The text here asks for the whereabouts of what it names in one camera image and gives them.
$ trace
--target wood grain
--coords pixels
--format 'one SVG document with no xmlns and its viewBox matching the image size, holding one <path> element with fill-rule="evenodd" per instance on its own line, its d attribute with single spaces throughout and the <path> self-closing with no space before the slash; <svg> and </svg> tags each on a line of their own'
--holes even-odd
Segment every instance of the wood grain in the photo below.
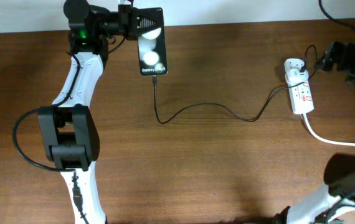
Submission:
<svg viewBox="0 0 355 224">
<path fill-rule="evenodd" d="M 166 119 L 183 106 L 222 103 L 253 117 L 284 85 L 283 62 L 316 44 L 355 41 L 330 21 L 265 22 L 166 28 L 168 75 L 158 79 Z M 11 128 L 24 112 L 48 105 L 70 67 L 67 32 L 0 34 L 0 223 L 73 223 L 65 183 L 24 162 Z M 160 125 L 150 77 L 141 77 L 135 42 L 110 56 L 91 104 L 100 139 L 97 185 L 112 223 L 217 223 L 271 217 L 323 184 L 328 159 L 353 147 L 324 144 L 279 94 L 256 123 L 212 106 Z M 343 73 L 311 82 L 314 130 L 355 141 L 355 88 Z M 22 148 L 46 161 L 35 116 L 19 130 Z M 345 216 L 355 223 L 355 213 Z"/>
</svg>

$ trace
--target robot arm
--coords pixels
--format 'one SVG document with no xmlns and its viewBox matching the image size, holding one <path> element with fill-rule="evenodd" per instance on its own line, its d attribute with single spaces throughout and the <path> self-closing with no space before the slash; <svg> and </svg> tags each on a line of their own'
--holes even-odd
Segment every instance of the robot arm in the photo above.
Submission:
<svg viewBox="0 0 355 224">
<path fill-rule="evenodd" d="M 89 5 L 86 0 L 67 0 L 64 13 L 71 28 L 72 64 L 63 89 L 52 103 L 58 106 L 38 112 L 40 130 L 48 160 L 58 169 L 75 170 L 61 172 L 69 189 L 75 224 L 107 224 L 95 177 L 100 140 L 90 114 L 90 102 L 108 60 L 107 38 L 122 35 L 127 40 L 140 40 L 151 36 L 149 41 L 138 42 L 139 49 L 147 49 L 150 42 L 154 46 L 149 50 L 158 54 L 160 63 L 166 65 L 163 13 L 160 8 L 132 8 L 127 2 L 119 5 L 118 12 L 110 12 Z M 156 65 L 140 62 L 141 71 L 155 71 Z M 166 72 L 165 66 L 156 74 Z M 66 125 L 72 125 L 73 132 L 62 132 Z"/>
<path fill-rule="evenodd" d="M 328 223 L 343 223 L 333 220 L 355 210 L 355 156 L 334 155 L 326 166 L 324 182 L 299 204 L 277 214 L 272 224 L 323 224 L 326 219 Z"/>
</svg>

